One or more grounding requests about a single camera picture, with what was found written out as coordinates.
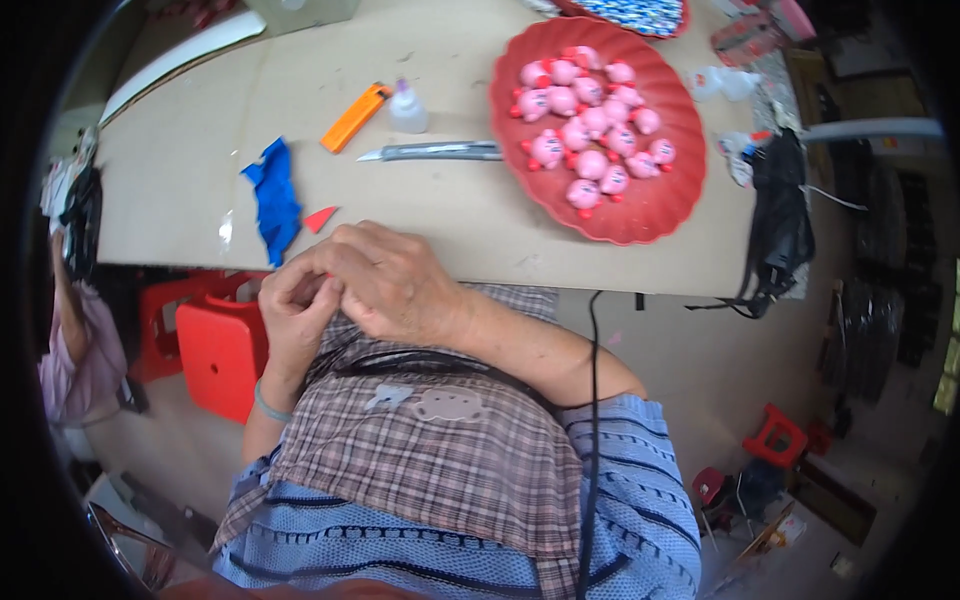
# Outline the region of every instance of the red triangular piece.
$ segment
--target red triangular piece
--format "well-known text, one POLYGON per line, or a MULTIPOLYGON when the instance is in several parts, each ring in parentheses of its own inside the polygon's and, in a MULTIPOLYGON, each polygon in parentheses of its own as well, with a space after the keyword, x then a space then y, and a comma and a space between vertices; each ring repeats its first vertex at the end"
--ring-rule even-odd
POLYGON ((323 210, 318 210, 309 217, 305 217, 303 219, 303 224, 306 225, 308 229, 316 233, 323 228, 327 221, 329 221, 336 209, 337 206, 328 206, 323 210))

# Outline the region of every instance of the plaid apron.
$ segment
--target plaid apron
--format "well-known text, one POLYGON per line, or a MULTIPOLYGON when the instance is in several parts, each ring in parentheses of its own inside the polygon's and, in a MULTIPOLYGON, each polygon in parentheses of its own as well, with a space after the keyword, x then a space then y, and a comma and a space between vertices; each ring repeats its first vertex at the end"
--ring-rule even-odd
MULTIPOLYGON (((556 322, 552 290, 470 287, 556 322)), ((342 313, 306 381, 267 483, 230 503, 213 551, 286 481, 502 543, 533 559, 544 598, 574 595, 583 466, 534 390, 447 348, 373 340, 342 313)))

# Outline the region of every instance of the person in pink shirt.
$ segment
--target person in pink shirt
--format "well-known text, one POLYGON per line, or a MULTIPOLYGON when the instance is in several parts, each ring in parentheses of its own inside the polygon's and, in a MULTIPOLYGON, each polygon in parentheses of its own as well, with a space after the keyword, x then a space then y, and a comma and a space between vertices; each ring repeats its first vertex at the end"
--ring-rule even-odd
POLYGON ((51 240, 54 314, 50 352, 37 364, 47 419, 77 421, 90 407, 113 397, 127 359, 107 304, 83 281, 70 282, 63 264, 63 231, 51 240))

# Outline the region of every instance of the person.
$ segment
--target person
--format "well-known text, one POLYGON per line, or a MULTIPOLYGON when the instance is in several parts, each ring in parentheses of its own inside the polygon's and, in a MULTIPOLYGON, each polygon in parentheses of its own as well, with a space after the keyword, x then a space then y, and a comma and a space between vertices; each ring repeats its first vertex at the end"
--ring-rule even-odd
POLYGON ((36 365, 47 419, 81 420, 95 402, 113 398, 127 358, 107 304, 84 281, 70 281, 63 263, 63 229, 50 239, 54 312, 50 351, 36 365))
MULTIPOLYGON (((592 344, 556 323, 554 291, 457 283, 423 238, 364 221, 258 301, 270 355, 216 573, 271 598, 574 597, 592 344)), ((602 348, 596 373, 586 597, 693 598, 700 538, 662 408, 602 348)))

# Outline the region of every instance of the blue striped sweater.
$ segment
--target blue striped sweater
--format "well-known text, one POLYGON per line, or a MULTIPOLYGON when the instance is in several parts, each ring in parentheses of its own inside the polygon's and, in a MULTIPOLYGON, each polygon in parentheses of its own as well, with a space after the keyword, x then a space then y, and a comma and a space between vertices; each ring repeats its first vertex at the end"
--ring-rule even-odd
MULTIPOLYGON (((586 506, 592 427, 589 406, 562 424, 584 461, 586 506)), ((600 403, 600 480, 590 561, 590 600, 693 598, 700 538, 667 437, 662 407, 636 396, 600 403)), ((269 457, 234 482, 265 481, 269 457)), ((275 484, 251 526, 215 557, 214 570, 243 588, 288 583, 319 589, 376 579, 428 597, 537 598, 532 561, 512 548, 440 531, 333 496, 275 484)))

